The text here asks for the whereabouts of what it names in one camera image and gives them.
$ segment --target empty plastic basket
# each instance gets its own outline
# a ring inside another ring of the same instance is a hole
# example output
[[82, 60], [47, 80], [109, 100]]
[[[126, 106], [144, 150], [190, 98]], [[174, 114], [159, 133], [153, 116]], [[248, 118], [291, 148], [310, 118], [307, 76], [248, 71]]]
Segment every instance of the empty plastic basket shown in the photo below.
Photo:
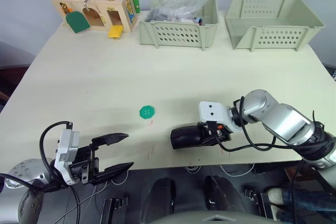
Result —
[[302, 0], [232, 0], [225, 22], [232, 46], [251, 50], [299, 50], [324, 27]]
[[202, 25], [173, 22], [140, 22], [140, 43], [162, 46], [206, 47], [212, 46], [215, 38], [218, 15], [216, 0], [208, 0], [197, 14]]

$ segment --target cable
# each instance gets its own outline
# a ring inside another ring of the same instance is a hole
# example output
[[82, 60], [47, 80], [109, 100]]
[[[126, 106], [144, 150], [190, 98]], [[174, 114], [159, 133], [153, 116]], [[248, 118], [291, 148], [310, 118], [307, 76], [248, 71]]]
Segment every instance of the cable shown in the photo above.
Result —
[[83, 213], [83, 220], [82, 220], [82, 223], [81, 223], [81, 224], [84, 223], [84, 220], [85, 220], [85, 219], [84, 219], [85, 214], [86, 214], [86, 212], [87, 212], [87, 210], [88, 210], [88, 208], [89, 208], [90, 202], [91, 202], [91, 200], [92, 200], [92, 198], [93, 198], [93, 196], [94, 196], [94, 194], [95, 194], [95, 190], [96, 190], [96, 189], [97, 189], [97, 186], [94, 187], [93, 192], [92, 192], [92, 194], [91, 194], [91, 197], [90, 197], [90, 199], [89, 199], [89, 202], [88, 202], [88, 204], [86, 205], [85, 211], [84, 211], [84, 213]]
[[298, 164], [298, 167], [296, 168], [296, 171], [295, 171], [295, 174], [294, 174], [294, 177], [293, 177], [293, 180], [292, 180], [292, 183], [290, 185], [290, 191], [291, 191], [291, 200], [292, 200], [292, 204], [291, 204], [291, 210], [292, 210], [292, 215], [293, 215], [293, 224], [297, 224], [298, 223], [298, 219], [297, 219], [297, 216], [296, 216], [296, 206], [295, 206], [295, 188], [294, 188], [294, 185], [295, 185], [295, 180], [302, 168], [304, 164], [304, 161], [303, 159], [301, 159], [301, 161], [299, 162]]
[[200, 171], [201, 166], [194, 166], [194, 168], [189, 168], [189, 166], [185, 167], [185, 170], [190, 174], [196, 174]]
[[102, 210], [99, 209], [98, 205], [97, 205], [97, 194], [94, 196], [94, 203], [95, 203], [95, 208], [97, 210], [97, 213], [99, 214], [99, 216], [101, 216], [102, 214]]
[[44, 138], [46, 136], [46, 134], [48, 133], [49, 130], [51, 130], [53, 127], [55, 126], [58, 126], [58, 125], [62, 125], [62, 124], [66, 124], [67, 126], [67, 129], [71, 129], [72, 128], [72, 123], [71, 122], [68, 122], [68, 121], [60, 121], [60, 122], [57, 122], [57, 123], [54, 123], [50, 126], [48, 126], [43, 132], [42, 132], [42, 135], [40, 137], [40, 142], [39, 142], [39, 150], [40, 150], [40, 155], [41, 155], [41, 159], [42, 159], [42, 162], [44, 164], [44, 167], [46, 168], [46, 170], [48, 171], [48, 173], [50, 174], [50, 176], [55, 179], [57, 182], [61, 183], [61, 184], [65, 184], [65, 182], [63, 181], [63, 179], [61, 179], [58, 174], [56, 174], [56, 172], [54, 172], [50, 165], [48, 164], [48, 161], [47, 161], [47, 158], [46, 158], [46, 154], [44, 152], [44, 146], [43, 146], [43, 143], [44, 143]]
[[22, 180], [22, 179], [19, 179], [19, 178], [17, 178], [17, 177], [14, 177], [14, 176], [12, 176], [12, 175], [10, 175], [10, 174], [0, 173], [0, 177], [8, 178], [8, 179], [10, 179], [10, 180], [13, 180], [13, 181], [15, 181], [15, 182], [18, 182], [18, 183], [20, 183], [21, 185], [23, 185], [23, 186], [25, 186], [25, 187], [28, 187], [30, 190], [41, 191], [41, 189], [42, 189], [42, 188], [37, 187], [37, 186], [34, 186], [34, 185], [32, 185], [32, 184], [30, 184], [30, 183], [28, 183], [28, 182], [26, 182], [26, 181], [24, 181], [24, 180]]
[[113, 181], [113, 179], [111, 179], [111, 182], [112, 182], [112, 184], [114, 184], [116, 186], [121, 186], [122, 184], [124, 184], [126, 182], [127, 179], [128, 179], [128, 170], [127, 170], [126, 178], [123, 180], [123, 182], [116, 183], [116, 182]]
[[[97, 194], [101, 193], [102, 191], [104, 191], [105, 188], [106, 188], [106, 186], [107, 186], [107, 183], [108, 183], [108, 181], [106, 181], [105, 186], [103, 187], [103, 189], [101, 189], [100, 191], [96, 192], [94, 195], [97, 195]], [[87, 200], [90, 199], [90, 198], [91, 198], [91, 195], [90, 195], [89, 197], [85, 198], [84, 200], [82, 200], [78, 205], [80, 206], [81, 204], [83, 204], [85, 201], [87, 201]], [[61, 217], [59, 217], [59, 218], [54, 222], [54, 224], [58, 223], [64, 216], [66, 216], [67, 214], [69, 214], [70, 212], [72, 212], [73, 210], [75, 210], [76, 207], [77, 207], [77, 206], [74, 206], [74, 207], [71, 208], [69, 211], [67, 211], [65, 214], [63, 214]]]
[[277, 137], [276, 137], [276, 136], [273, 136], [271, 145], [275, 145], [275, 141], [276, 141], [276, 140], [277, 140]]
[[70, 186], [70, 189], [73, 193], [73, 196], [75, 197], [76, 201], [76, 208], [77, 208], [77, 216], [76, 216], [76, 224], [79, 224], [79, 219], [80, 219], [80, 206], [79, 206], [79, 197], [73, 186]]
[[[216, 134], [214, 134], [214, 138], [215, 140], [217, 141], [218, 145], [223, 149], [225, 150], [226, 152], [235, 152], [235, 151], [240, 151], [240, 150], [243, 150], [243, 149], [246, 149], [246, 148], [251, 148], [253, 147], [252, 145], [248, 144], [248, 145], [243, 145], [243, 146], [240, 146], [240, 147], [237, 147], [237, 148], [232, 148], [232, 149], [229, 149], [229, 148], [226, 148], [219, 140], [218, 136]], [[292, 146], [292, 145], [275, 145], [273, 144], [274, 140], [276, 138], [273, 137], [273, 141], [272, 141], [272, 144], [266, 144], [266, 143], [260, 143], [260, 144], [255, 144], [257, 146], [271, 146], [273, 148], [278, 148], [278, 149], [290, 149], [290, 150], [304, 150], [304, 149], [310, 149], [310, 148], [315, 148], [315, 147], [322, 147], [325, 145], [324, 142], [319, 142], [319, 143], [314, 143], [314, 144], [310, 144], [310, 145], [304, 145], [304, 146]]]
[[253, 146], [253, 148], [255, 148], [255, 149], [257, 149], [258, 151], [261, 151], [261, 152], [266, 152], [266, 151], [269, 151], [270, 149], [272, 149], [273, 146], [269, 146], [267, 148], [259, 148], [257, 145], [255, 145], [252, 142], [249, 135], [247, 134], [247, 131], [246, 131], [246, 128], [245, 128], [245, 125], [244, 125], [243, 110], [244, 110], [244, 97], [241, 97], [240, 98], [240, 104], [239, 104], [239, 119], [240, 119], [241, 128], [243, 129], [243, 132], [245, 134], [245, 137], [246, 137], [247, 141], [250, 143], [250, 145]]
[[250, 170], [248, 170], [247, 172], [243, 173], [243, 174], [239, 174], [239, 175], [231, 175], [229, 174], [227, 171], [224, 170], [224, 168], [222, 167], [222, 165], [220, 165], [221, 169], [223, 170], [223, 172], [225, 172], [225, 174], [229, 177], [242, 177], [246, 174], [248, 174], [249, 172], [251, 172], [254, 168], [254, 164], [252, 164], [252, 167], [250, 168]]
[[69, 197], [68, 197], [68, 202], [67, 202], [67, 206], [65, 207], [65, 210], [67, 210], [68, 209], [68, 207], [69, 207], [69, 204], [70, 204], [70, 198], [72, 197], [72, 194], [69, 194]]

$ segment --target green plastic button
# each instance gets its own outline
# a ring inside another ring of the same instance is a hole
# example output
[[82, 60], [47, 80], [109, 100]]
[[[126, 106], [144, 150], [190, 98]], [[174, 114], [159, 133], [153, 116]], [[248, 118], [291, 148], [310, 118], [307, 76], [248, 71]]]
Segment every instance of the green plastic button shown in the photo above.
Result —
[[152, 118], [152, 116], [155, 114], [155, 110], [152, 106], [144, 106], [140, 110], [140, 116], [144, 119]]

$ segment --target black cable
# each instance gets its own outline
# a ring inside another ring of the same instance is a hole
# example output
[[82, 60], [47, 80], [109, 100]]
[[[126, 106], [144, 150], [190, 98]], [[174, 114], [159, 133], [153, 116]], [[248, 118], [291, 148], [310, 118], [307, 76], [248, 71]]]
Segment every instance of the black cable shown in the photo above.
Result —
[[298, 219], [297, 219], [297, 216], [296, 216], [295, 192], [294, 192], [295, 187], [294, 187], [294, 185], [295, 185], [295, 180], [296, 180], [296, 178], [297, 178], [297, 176], [298, 176], [298, 174], [299, 174], [299, 172], [300, 172], [300, 170], [301, 170], [303, 164], [304, 164], [304, 161], [303, 161], [303, 159], [301, 159], [301, 161], [300, 161], [299, 164], [298, 164], [298, 167], [296, 168], [294, 177], [293, 177], [293, 179], [292, 179], [292, 183], [291, 183], [291, 185], [290, 185], [290, 192], [291, 192], [291, 206], [292, 206], [292, 207], [291, 207], [291, 210], [292, 210], [292, 215], [293, 215], [293, 224], [297, 224], [297, 223], [298, 223]]
[[243, 110], [244, 110], [244, 97], [241, 97], [240, 98], [240, 104], [239, 104], [239, 119], [240, 119], [241, 128], [243, 129], [243, 132], [244, 132], [244, 135], [245, 135], [247, 141], [250, 143], [250, 145], [253, 146], [253, 148], [255, 148], [255, 149], [257, 149], [258, 151], [261, 151], [261, 152], [266, 152], [266, 151], [269, 151], [270, 149], [272, 149], [273, 146], [269, 146], [267, 148], [259, 148], [255, 143], [252, 142], [252, 140], [250, 139], [250, 137], [249, 137], [249, 135], [246, 131], [245, 125], [244, 125]]
[[75, 198], [75, 201], [76, 201], [76, 208], [77, 208], [76, 224], [79, 224], [79, 219], [80, 219], [79, 197], [78, 197], [78, 194], [77, 194], [76, 190], [73, 188], [73, 186], [70, 186], [70, 189], [71, 189], [71, 191], [73, 193], [73, 196]]
[[276, 136], [273, 136], [273, 140], [272, 140], [272, 145], [274, 145], [275, 144], [275, 141], [277, 140], [277, 137]]
[[40, 137], [40, 142], [39, 142], [39, 150], [40, 150], [40, 155], [41, 155], [41, 159], [42, 159], [42, 162], [44, 164], [44, 167], [46, 168], [46, 170], [48, 171], [48, 173], [50, 174], [50, 176], [55, 179], [57, 182], [61, 183], [61, 184], [64, 184], [65, 182], [63, 181], [62, 178], [60, 178], [58, 176], [58, 174], [56, 174], [56, 172], [54, 172], [50, 165], [48, 164], [48, 161], [47, 161], [47, 158], [46, 158], [46, 154], [44, 152], [44, 147], [43, 147], [43, 143], [44, 143], [44, 138], [46, 136], [46, 134], [48, 133], [49, 130], [51, 130], [53, 127], [55, 126], [58, 126], [58, 125], [62, 125], [62, 124], [66, 124], [67, 126], [67, 129], [71, 129], [72, 128], [72, 123], [71, 122], [68, 122], [68, 121], [60, 121], [60, 122], [57, 122], [57, 123], [54, 123], [50, 126], [48, 126], [43, 132], [42, 132], [42, 135]]
[[25, 187], [28, 187], [30, 190], [41, 191], [41, 189], [42, 189], [42, 188], [39, 188], [39, 187], [37, 187], [37, 186], [34, 186], [34, 185], [32, 185], [32, 184], [30, 184], [30, 183], [28, 183], [28, 182], [26, 182], [26, 181], [24, 181], [24, 180], [22, 180], [22, 179], [19, 179], [19, 178], [17, 178], [17, 177], [14, 177], [14, 176], [12, 176], [12, 175], [10, 175], [10, 174], [0, 173], [0, 177], [8, 178], [8, 179], [10, 179], [10, 180], [13, 180], [13, 181], [15, 181], [15, 182], [18, 182], [18, 183], [20, 183], [21, 185], [23, 185], [23, 186], [25, 186]]
[[[214, 134], [214, 138], [217, 141], [218, 145], [225, 151], [227, 152], [235, 152], [235, 151], [240, 151], [246, 148], [251, 148], [253, 147], [252, 145], [248, 144], [248, 145], [243, 145], [237, 148], [233, 148], [233, 149], [228, 149], [226, 148], [219, 140], [218, 136], [216, 134]], [[304, 146], [292, 146], [292, 145], [276, 145], [273, 144], [273, 141], [271, 144], [266, 144], [266, 143], [260, 143], [260, 144], [255, 144], [256, 146], [268, 146], [268, 147], [273, 147], [273, 148], [278, 148], [278, 149], [287, 149], [287, 150], [305, 150], [305, 149], [310, 149], [310, 148], [315, 148], [315, 147], [322, 147], [324, 146], [326, 143], [324, 142], [319, 142], [319, 143], [314, 143], [314, 144], [309, 144], [309, 145], [304, 145]]]

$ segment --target shoe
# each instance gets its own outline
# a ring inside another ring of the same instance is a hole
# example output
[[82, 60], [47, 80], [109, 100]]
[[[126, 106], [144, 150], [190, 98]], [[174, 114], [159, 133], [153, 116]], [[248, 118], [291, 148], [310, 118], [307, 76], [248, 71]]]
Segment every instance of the shoe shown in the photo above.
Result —
[[271, 204], [271, 210], [272, 210], [272, 214], [273, 214], [273, 220], [277, 221], [278, 220], [278, 218], [277, 218], [278, 212], [281, 212], [283, 210], [281, 210], [280, 208], [278, 208], [277, 206], [272, 205], [272, 204]]
[[267, 191], [268, 199], [271, 204], [274, 205], [284, 205], [284, 200], [282, 198], [281, 188], [272, 188]]

